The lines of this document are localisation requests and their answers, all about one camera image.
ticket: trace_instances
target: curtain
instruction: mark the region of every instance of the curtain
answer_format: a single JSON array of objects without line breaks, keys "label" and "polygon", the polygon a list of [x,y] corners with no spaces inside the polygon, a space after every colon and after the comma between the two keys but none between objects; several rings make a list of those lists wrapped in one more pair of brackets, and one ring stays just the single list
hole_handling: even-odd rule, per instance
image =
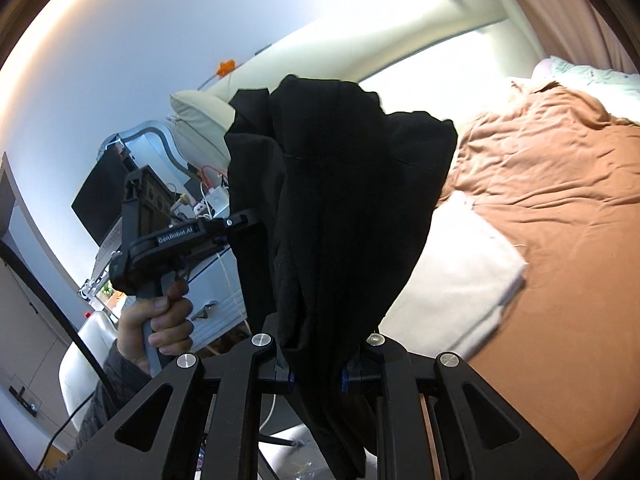
[{"label": "curtain", "polygon": [[549,56],[637,73],[618,38],[588,0],[517,0]]}]

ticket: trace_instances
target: white cabinet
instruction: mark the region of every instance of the white cabinet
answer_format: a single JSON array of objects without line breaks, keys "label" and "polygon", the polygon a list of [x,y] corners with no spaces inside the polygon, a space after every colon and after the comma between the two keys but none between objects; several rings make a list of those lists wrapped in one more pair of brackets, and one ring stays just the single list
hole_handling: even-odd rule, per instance
[{"label": "white cabinet", "polygon": [[201,262],[191,271],[189,279],[187,298],[193,303],[190,317],[206,304],[216,302],[215,306],[207,309],[206,319],[193,321],[192,349],[196,351],[243,322],[246,309],[231,248]]}]

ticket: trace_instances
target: orange clip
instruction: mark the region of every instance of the orange clip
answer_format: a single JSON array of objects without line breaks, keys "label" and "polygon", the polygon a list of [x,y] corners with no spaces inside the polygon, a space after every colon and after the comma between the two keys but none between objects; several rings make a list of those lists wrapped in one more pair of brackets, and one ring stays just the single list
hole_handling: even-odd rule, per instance
[{"label": "orange clip", "polygon": [[236,69],[236,62],[233,59],[229,61],[223,61],[220,63],[218,70],[216,71],[216,75],[219,77],[224,77],[227,74],[232,73]]}]

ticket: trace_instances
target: black jacket sleeve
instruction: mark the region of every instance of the black jacket sleeve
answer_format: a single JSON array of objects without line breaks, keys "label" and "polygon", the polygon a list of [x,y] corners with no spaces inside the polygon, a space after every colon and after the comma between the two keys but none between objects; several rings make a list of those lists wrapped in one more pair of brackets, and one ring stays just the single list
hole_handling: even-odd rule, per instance
[{"label": "black jacket sleeve", "polygon": [[[104,371],[116,391],[116,403],[111,402],[106,389],[99,381],[95,389],[94,398],[80,426],[76,445],[67,455],[68,460],[71,460],[73,454],[151,380],[151,377],[146,375],[140,368],[120,355],[115,343],[111,347],[107,360],[104,362]],[[56,468],[40,471],[40,478],[53,480],[62,465],[63,463],[60,463]]]}]

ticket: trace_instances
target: silver screw head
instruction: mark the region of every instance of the silver screw head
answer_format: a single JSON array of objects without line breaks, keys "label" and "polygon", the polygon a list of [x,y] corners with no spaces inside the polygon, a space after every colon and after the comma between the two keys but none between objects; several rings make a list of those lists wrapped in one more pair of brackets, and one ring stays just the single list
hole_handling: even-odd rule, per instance
[{"label": "silver screw head", "polygon": [[380,334],[371,334],[367,337],[367,343],[371,346],[380,346],[385,342],[385,337]]},{"label": "silver screw head", "polygon": [[442,354],[440,362],[449,368],[455,368],[460,364],[460,359],[455,354]]},{"label": "silver screw head", "polygon": [[197,362],[197,357],[193,354],[182,354],[177,359],[180,368],[191,368]]},{"label": "silver screw head", "polygon": [[251,338],[251,343],[255,346],[267,346],[271,342],[269,334],[256,334]]}]

